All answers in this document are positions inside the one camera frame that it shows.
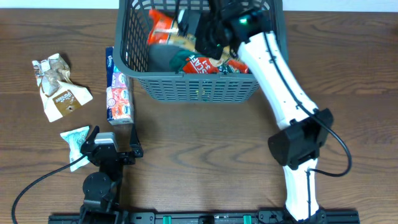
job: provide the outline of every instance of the brown candy wrapper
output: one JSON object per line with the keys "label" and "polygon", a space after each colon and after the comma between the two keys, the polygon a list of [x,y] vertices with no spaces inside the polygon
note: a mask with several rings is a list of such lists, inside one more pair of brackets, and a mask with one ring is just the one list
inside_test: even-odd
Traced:
{"label": "brown candy wrapper", "polygon": [[41,62],[33,61],[32,64],[44,113],[50,122],[70,114],[93,99],[87,88],[70,81],[69,66],[59,54]]}

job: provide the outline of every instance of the wooden table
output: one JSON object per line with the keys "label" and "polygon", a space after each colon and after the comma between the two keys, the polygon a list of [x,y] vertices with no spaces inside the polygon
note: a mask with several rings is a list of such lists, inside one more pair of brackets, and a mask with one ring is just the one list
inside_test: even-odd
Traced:
{"label": "wooden table", "polygon": [[[68,163],[60,133],[99,125],[128,149],[129,127],[112,127],[105,110],[106,46],[114,44],[115,10],[0,10],[0,223],[11,222],[17,194]],[[356,208],[362,223],[398,222],[398,14],[286,12],[290,66],[353,155],[343,178],[317,175],[325,208]],[[72,80],[94,100],[49,123],[31,61],[66,55]],[[282,207],[281,166],[267,139],[277,132],[260,92],[233,105],[162,104],[134,85],[144,158],[125,168],[122,205],[160,212]],[[339,172],[346,156],[330,138],[319,168]],[[46,223],[52,213],[77,212],[87,165],[56,174],[28,191],[19,223]]]}

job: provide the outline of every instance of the snack bag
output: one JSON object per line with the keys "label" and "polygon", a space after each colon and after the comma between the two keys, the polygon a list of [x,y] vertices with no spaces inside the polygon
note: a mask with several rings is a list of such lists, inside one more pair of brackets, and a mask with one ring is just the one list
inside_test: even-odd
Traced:
{"label": "snack bag", "polygon": [[186,73],[249,73],[248,67],[229,54],[229,47],[225,47],[220,60],[205,57],[195,50],[195,36],[188,34],[185,37],[178,35],[178,25],[172,18],[158,10],[149,10],[149,17],[154,26],[148,36],[148,45],[165,44],[175,45],[181,50],[170,61],[171,69]]}
{"label": "snack bag", "polygon": [[44,113],[50,122],[70,114],[93,99],[87,88],[70,81],[69,66],[59,54],[40,62],[35,60],[32,64]]}

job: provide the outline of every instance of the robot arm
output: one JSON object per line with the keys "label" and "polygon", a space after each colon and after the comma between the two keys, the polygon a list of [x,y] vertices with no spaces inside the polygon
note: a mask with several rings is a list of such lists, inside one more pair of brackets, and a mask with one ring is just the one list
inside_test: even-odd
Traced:
{"label": "robot arm", "polygon": [[[273,32],[261,32],[250,37],[250,42],[242,42],[239,46],[238,55],[248,65],[259,82],[274,112],[279,129],[288,128],[293,120],[295,122],[303,121],[308,118],[308,114],[297,106],[278,70],[293,91],[293,94],[307,110],[314,112],[318,109],[316,104],[300,88],[285,63]],[[296,170],[291,169],[289,166],[283,166],[287,188],[285,206],[296,220],[305,220],[308,218],[309,213],[312,216],[319,209],[315,199],[315,175],[311,175],[309,178],[309,191],[307,185],[307,171],[309,168],[314,169],[316,165],[317,159],[310,159],[300,164]],[[308,192],[311,194],[310,211],[308,211]]]}

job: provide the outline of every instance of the green connector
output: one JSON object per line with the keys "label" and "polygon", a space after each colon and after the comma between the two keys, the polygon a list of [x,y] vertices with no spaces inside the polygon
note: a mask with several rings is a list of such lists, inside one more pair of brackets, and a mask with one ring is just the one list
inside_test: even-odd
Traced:
{"label": "green connector", "polygon": [[163,217],[163,224],[172,224],[172,217]]}
{"label": "green connector", "polygon": [[244,215],[243,216],[243,224],[251,224],[251,215]]}

